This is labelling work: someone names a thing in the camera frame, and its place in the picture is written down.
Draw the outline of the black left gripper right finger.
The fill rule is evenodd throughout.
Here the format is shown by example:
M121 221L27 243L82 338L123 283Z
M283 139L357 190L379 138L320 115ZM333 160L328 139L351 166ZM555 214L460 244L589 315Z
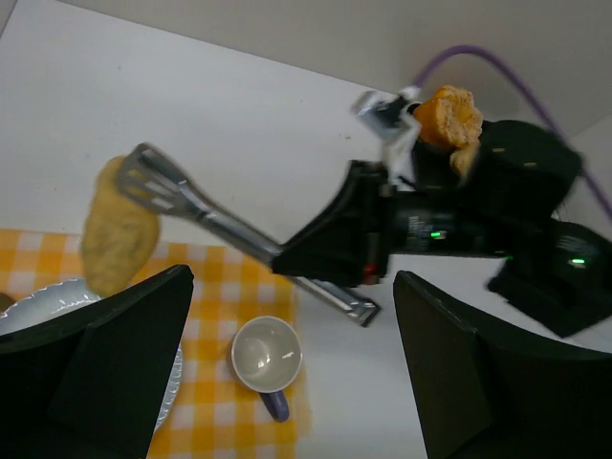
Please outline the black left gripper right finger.
M430 458L607 458L611 357L519 328L415 273L393 282Z

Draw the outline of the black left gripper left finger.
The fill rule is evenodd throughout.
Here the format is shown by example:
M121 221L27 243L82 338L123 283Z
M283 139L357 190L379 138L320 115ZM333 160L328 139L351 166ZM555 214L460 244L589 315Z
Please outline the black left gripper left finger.
M1 337L4 458L143 458L193 291L176 265Z

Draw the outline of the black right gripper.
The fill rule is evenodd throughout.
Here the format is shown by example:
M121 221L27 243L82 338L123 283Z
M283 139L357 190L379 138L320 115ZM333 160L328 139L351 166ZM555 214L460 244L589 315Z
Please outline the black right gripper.
M492 224L452 202L398 189L380 163L352 161L338 194L281 246L271 268L357 287L385 277L394 254L499 258L506 253Z

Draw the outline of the long bread roll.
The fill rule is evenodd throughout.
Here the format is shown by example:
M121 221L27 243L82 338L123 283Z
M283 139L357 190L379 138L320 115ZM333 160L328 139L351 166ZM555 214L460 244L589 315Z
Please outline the long bread roll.
M127 288L159 240L158 215L118 190L116 180L123 161L123 156L111 159L97 176L81 240L86 284L102 297Z

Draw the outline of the sugared orange donut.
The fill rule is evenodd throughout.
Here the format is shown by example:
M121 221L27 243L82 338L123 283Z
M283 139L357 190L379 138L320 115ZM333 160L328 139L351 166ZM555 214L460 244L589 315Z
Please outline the sugared orange donut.
M446 150L476 143L482 132L483 115L464 88L441 87L412 116L421 124L420 138Z

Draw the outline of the metal tongs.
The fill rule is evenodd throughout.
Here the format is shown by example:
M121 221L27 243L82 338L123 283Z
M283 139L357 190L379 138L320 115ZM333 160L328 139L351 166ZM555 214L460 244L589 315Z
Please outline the metal tongs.
M280 254L270 236L211 200L157 147L138 144L122 161L116 184L121 194L157 214L188 221L266 267ZM349 288L304 277L286 278L305 292L367 327L382 307Z

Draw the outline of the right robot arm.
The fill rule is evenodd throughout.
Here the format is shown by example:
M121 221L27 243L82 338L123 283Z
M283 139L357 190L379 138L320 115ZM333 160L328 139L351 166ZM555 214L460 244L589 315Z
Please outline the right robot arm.
M554 211L581 172L557 136L528 122L486 122L473 162L418 142L414 176L353 161L338 195L273 258L275 273L356 287L394 254L499 258L488 289L562 338L611 315L611 244Z

